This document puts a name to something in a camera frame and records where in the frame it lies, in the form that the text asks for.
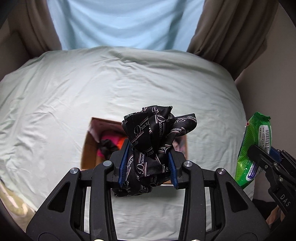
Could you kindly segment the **person's right hand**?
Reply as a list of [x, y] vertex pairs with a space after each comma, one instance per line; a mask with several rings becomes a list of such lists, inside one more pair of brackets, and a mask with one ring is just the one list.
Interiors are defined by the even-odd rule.
[[275, 223], [278, 219], [280, 221], [283, 221], [283, 219], [285, 218], [285, 214], [283, 213], [283, 211], [280, 209], [279, 206], [277, 206], [268, 216], [268, 218], [266, 219], [266, 222], [269, 226], [271, 226], [273, 223]]

